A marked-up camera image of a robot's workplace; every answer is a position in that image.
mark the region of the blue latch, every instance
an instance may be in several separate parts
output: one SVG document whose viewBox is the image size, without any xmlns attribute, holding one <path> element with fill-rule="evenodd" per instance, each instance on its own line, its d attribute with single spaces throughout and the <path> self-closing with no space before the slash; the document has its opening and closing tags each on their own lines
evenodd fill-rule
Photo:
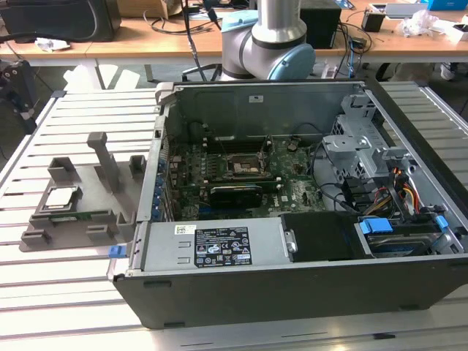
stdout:
<svg viewBox="0 0 468 351">
<path fill-rule="evenodd" d="M 436 217 L 436 223 L 437 223 L 437 225 L 439 226 L 440 230 L 443 233 L 445 233 L 447 231 L 448 222 L 447 222 L 447 220 L 445 219 L 444 216 L 437 216 Z"/>
<path fill-rule="evenodd" d="M 125 258 L 126 248 L 126 245 L 112 245 L 109 250 L 109 258 Z"/>
<path fill-rule="evenodd" d="M 359 223 L 363 234 L 370 233 L 392 233 L 393 228 L 386 218 L 368 218 Z"/>
</svg>

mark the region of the green circuit board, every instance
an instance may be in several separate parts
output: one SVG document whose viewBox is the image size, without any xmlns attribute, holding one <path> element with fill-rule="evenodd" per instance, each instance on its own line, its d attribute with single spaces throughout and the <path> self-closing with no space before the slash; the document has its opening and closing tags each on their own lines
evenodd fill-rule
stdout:
<svg viewBox="0 0 468 351">
<path fill-rule="evenodd" d="M 225 181 L 222 186 L 254 184 L 263 188 L 260 207 L 212 209 L 207 191 L 213 184 L 207 179 L 220 179 L 229 170 L 227 159 L 242 155 L 247 162 L 255 153 L 208 153 L 201 145 L 178 145 L 171 157 L 170 177 L 173 198 L 178 203 L 180 220 L 239 219 L 275 217 L 289 212 L 324 211 L 320 192 L 307 174 L 309 147 L 299 146 L 289 151 L 289 140 L 274 140 L 267 157 L 270 177 L 245 183 Z"/>
</svg>

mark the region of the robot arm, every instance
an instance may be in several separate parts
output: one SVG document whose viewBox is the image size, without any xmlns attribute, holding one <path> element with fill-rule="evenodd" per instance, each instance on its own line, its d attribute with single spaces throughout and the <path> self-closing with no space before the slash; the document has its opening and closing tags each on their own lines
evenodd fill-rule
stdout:
<svg viewBox="0 0 468 351">
<path fill-rule="evenodd" d="M 315 52 L 305 44 L 301 0 L 258 0 L 258 11 L 234 12 L 223 20 L 222 80 L 304 79 Z"/>
</svg>

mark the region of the slotted aluminum surface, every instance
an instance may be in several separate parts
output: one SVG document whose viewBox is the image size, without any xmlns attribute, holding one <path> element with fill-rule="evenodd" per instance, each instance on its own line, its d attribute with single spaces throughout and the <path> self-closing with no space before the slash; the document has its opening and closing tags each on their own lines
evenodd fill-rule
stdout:
<svg viewBox="0 0 468 351">
<path fill-rule="evenodd" d="M 410 82 L 383 83 L 382 86 L 460 182 L 468 187 L 466 121 L 430 88 Z M 395 143 L 401 144 L 390 125 L 385 123 L 385 128 Z"/>
<path fill-rule="evenodd" d="M 468 349 L 465 287 L 428 311 L 148 331 L 107 281 L 107 247 L 20 252 L 21 233 L 45 188 L 52 157 L 95 163 L 85 144 L 86 133 L 94 130 L 108 132 L 108 147 L 117 160 L 146 154 L 153 98 L 152 90 L 136 90 L 68 93 L 52 99 L 36 134 L 24 142 L 26 149 L 10 162 L 10 175 L 0 188 L 0 350 Z M 116 264 L 123 270 L 128 262 Z M 235 299 L 230 308 L 235 308 Z M 376 340 L 375 333 L 396 338 Z"/>
</svg>

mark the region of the warning label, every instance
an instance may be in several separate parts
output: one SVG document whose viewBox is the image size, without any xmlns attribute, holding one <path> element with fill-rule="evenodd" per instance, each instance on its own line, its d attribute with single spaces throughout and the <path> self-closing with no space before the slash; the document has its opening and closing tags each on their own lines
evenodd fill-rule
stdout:
<svg viewBox="0 0 468 351">
<path fill-rule="evenodd" d="M 195 265 L 198 268 L 251 265 L 251 252 L 247 227 L 195 231 Z"/>
</svg>

